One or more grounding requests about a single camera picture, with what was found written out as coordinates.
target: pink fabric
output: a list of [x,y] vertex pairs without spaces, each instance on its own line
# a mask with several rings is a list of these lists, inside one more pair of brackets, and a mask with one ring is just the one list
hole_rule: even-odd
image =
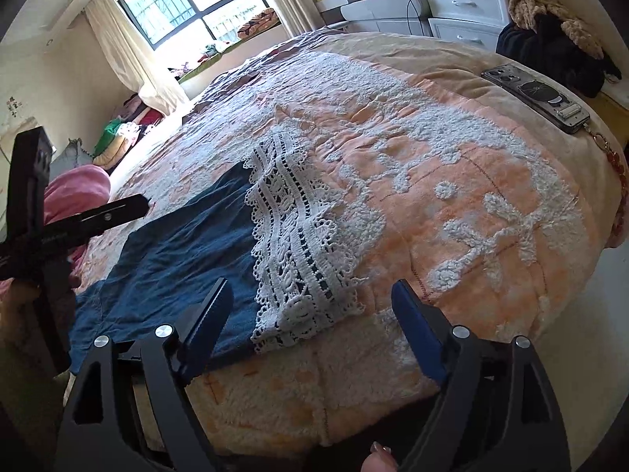
[[[107,204],[110,189],[109,175],[101,167],[84,165],[63,173],[44,192],[44,225]],[[86,249],[86,245],[77,247],[68,256],[72,274],[83,264]],[[11,280],[0,282],[0,298],[10,285]]]

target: beige knitted item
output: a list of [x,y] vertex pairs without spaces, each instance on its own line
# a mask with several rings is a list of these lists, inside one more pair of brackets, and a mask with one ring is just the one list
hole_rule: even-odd
[[592,35],[588,25],[554,0],[509,0],[509,14],[514,23],[526,30],[536,30],[535,16],[551,13],[561,19],[561,30],[583,52],[595,59],[603,58],[603,47]]

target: bedspread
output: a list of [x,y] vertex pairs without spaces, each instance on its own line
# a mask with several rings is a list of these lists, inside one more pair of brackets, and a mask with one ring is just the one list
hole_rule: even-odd
[[[337,216],[362,237],[351,243],[361,315],[188,387],[219,452],[300,454],[433,394],[390,309],[395,280],[479,337],[535,339],[582,289],[605,244],[624,239],[609,241],[620,181],[605,155],[479,77],[501,63],[431,39],[329,37],[199,108],[116,193],[149,196],[156,218],[260,140],[289,133],[343,194]],[[620,152],[593,113],[591,125]],[[90,242],[84,285],[108,274],[144,222]]]

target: human hand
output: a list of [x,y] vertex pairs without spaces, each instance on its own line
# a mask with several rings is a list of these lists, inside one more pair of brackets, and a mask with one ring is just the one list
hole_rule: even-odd
[[[81,278],[70,275],[70,287],[81,285]],[[28,337],[23,307],[34,302],[40,295],[38,286],[25,280],[7,280],[0,289],[0,339],[20,346]]]
[[371,454],[362,463],[360,472],[395,472],[396,470],[397,462],[391,455],[391,449],[374,442],[371,446]]

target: black metal bracket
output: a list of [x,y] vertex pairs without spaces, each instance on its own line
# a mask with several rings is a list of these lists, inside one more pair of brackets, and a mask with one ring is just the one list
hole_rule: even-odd
[[[233,305],[231,287],[219,278],[202,303],[144,339],[98,337],[65,407],[55,470],[221,470],[185,386],[203,372]],[[137,374],[145,377],[167,455],[150,451],[144,440],[131,385]]]
[[43,340],[36,357],[31,357],[50,376],[70,366],[67,334],[72,321],[55,319],[51,306],[70,287],[68,250],[84,245],[106,230],[141,218],[149,202],[134,195],[44,225],[44,194],[50,178],[52,146],[42,127],[19,133],[13,145],[6,208],[7,238],[0,243],[0,280],[18,278],[40,287],[40,296],[27,306],[34,314]]
[[533,344],[478,339],[421,302],[407,281],[392,308],[441,393],[401,472],[569,472],[561,411]]

